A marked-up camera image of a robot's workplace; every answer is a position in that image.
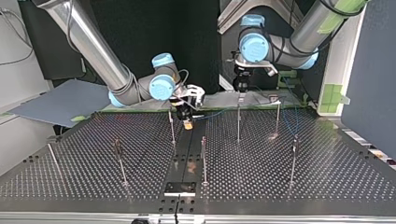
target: vertical metal post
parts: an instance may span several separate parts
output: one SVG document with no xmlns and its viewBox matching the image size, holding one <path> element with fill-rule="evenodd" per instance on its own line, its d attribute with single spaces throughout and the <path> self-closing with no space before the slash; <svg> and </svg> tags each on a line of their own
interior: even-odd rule
<svg viewBox="0 0 396 224">
<path fill-rule="evenodd" d="M 114 142 L 114 152 L 116 154 L 117 160 L 120 163 L 120 168 L 121 168 L 121 173 L 122 173 L 122 178 L 123 178 L 122 185 L 124 187 L 129 186 L 128 180 L 126 179 L 125 168 L 122 163 L 122 148 L 121 148 L 120 139 L 118 137 L 116 138 L 116 140 Z"/>
<path fill-rule="evenodd" d="M 237 142 L 239 143 L 241 141 L 241 131 L 240 131 L 240 126 L 241 126 L 241 107 L 238 104 L 238 137 L 237 137 Z"/>
<path fill-rule="evenodd" d="M 275 133 L 270 137 L 270 139 L 276 139 L 279 136 L 279 116 L 280 116 L 280 107 L 281 104 L 279 100 L 277 100 L 277 109 L 276 109 L 276 126 Z"/>
<path fill-rule="evenodd" d="M 50 155 L 51 155 L 53 161 L 55 162 L 56 168 L 58 169 L 58 172 L 62 177 L 61 167 L 59 166 L 58 160 L 56 159 L 55 152 L 52 148 L 52 145 L 50 143 L 48 143 L 47 146 L 49 147 L 49 152 L 50 152 Z"/>
<path fill-rule="evenodd" d="M 170 109 L 168 111 L 168 115 L 169 115 L 169 122 L 171 123 L 172 144 L 174 145 L 174 148 L 176 148 L 175 129 L 174 129 L 174 126 L 173 126 L 172 112 L 171 112 Z"/>
<path fill-rule="evenodd" d="M 276 136 L 279 134 L 280 104 L 281 104 L 281 103 L 278 101 L 277 110 L 276 110 L 276 128 L 275 128 Z"/>
<path fill-rule="evenodd" d="M 202 137 L 201 141 L 201 159 L 203 160 L 204 163 L 204 186 L 209 185 L 207 182 L 207 177 L 206 177 L 206 138 Z"/>
</svg>

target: metal rod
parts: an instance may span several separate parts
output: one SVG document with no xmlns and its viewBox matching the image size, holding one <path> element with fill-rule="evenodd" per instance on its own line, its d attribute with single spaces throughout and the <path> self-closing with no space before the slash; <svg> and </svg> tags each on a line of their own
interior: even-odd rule
<svg viewBox="0 0 396 224">
<path fill-rule="evenodd" d="M 276 110 L 276 127 L 275 127 L 275 134 L 276 136 L 279 134 L 279 115 L 280 115 L 280 102 L 277 105 L 277 110 Z"/>
<path fill-rule="evenodd" d="M 52 145 L 50 143 L 48 143 L 47 146 L 49 147 L 49 152 L 50 152 L 50 155 L 51 155 L 53 161 L 55 161 L 55 164 L 59 167 L 58 160 L 56 160 L 55 153 L 53 152 Z"/>
<path fill-rule="evenodd" d="M 55 157 L 55 152 L 54 152 L 54 150 L 52 148 L 52 145 L 50 143 L 48 143 L 47 146 L 49 147 L 50 155 L 51 155 L 53 161 L 55 162 L 55 165 L 56 165 L 56 168 L 58 169 L 59 174 L 61 175 L 61 179 L 63 180 L 64 178 L 62 176 L 61 167 L 59 166 L 59 162 L 58 162 L 58 160 Z"/>
<path fill-rule="evenodd" d="M 241 107 L 238 104 L 238 138 L 237 138 L 237 142 L 239 143 L 239 141 L 241 140 L 240 138 L 240 122 L 241 122 Z"/>
<path fill-rule="evenodd" d="M 203 160 L 204 163 L 204 186 L 209 185 L 209 183 L 207 182 L 207 177 L 206 177 L 206 138 L 202 137 L 202 141 L 201 141 L 201 158 Z"/>
<path fill-rule="evenodd" d="M 122 170 L 122 177 L 123 177 L 123 180 L 124 180 L 123 184 L 124 184 L 124 186 L 128 186 L 129 183 L 126 180 L 126 174 L 125 174 L 125 169 L 124 169 L 123 164 L 122 164 L 122 160 L 120 160 L 120 167 L 121 167 L 121 170 Z"/>
<path fill-rule="evenodd" d="M 126 179 L 125 167 L 123 166 L 123 163 L 122 163 L 122 148 L 121 148 L 120 139 L 118 137 L 114 141 L 114 153 L 116 154 L 116 158 L 120 163 L 120 169 L 121 169 L 122 179 L 123 179 L 122 185 L 124 187 L 129 186 L 128 180 Z"/>
<path fill-rule="evenodd" d="M 294 185 L 294 169 L 296 164 L 296 153 L 293 152 L 293 164 L 291 166 L 291 175 L 290 175 L 290 188 Z"/>
<path fill-rule="evenodd" d="M 171 110 L 169 110 L 168 115 L 169 115 L 169 122 L 171 123 L 171 130 L 172 130 L 172 144 L 174 145 L 174 147 L 176 147 L 175 129 L 174 129 L 174 126 L 173 126 L 173 119 L 172 119 Z"/>
</svg>

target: gray panel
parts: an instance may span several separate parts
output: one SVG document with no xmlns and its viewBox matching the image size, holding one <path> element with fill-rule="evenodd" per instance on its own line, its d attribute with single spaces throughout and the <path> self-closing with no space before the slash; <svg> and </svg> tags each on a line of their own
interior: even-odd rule
<svg viewBox="0 0 396 224">
<path fill-rule="evenodd" d="M 396 134 L 396 1 L 367 4 L 342 121 L 392 158 Z"/>
<path fill-rule="evenodd" d="M 71 128 L 76 125 L 74 117 L 89 116 L 109 105 L 107 94 L 106 86 L 72 79 L 9 113 Z"/>
</svg>

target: green tape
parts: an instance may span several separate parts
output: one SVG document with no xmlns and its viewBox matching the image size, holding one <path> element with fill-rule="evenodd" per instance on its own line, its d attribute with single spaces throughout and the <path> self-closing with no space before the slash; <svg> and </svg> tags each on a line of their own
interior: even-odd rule
<svg viewBox="0 0 396 224">
<path fill-rule="evenodd" d="M 353 13 L 359 11 L 365 4 L 365 0 L 340 0 L 334 7 L 344 12 Z M 330 12 L 326 20 L 320 25 L 318 33 L 321 35 L 328 35 L 335 30 L 343 20 L 343 16 Z"/>
<path fill-rule="evenodd" d="M 341 103 L 341 89 L 343 85 L 326 84 L 321 97 L 319 112 L 336 113 L 337 107 Z"/>
</svg>

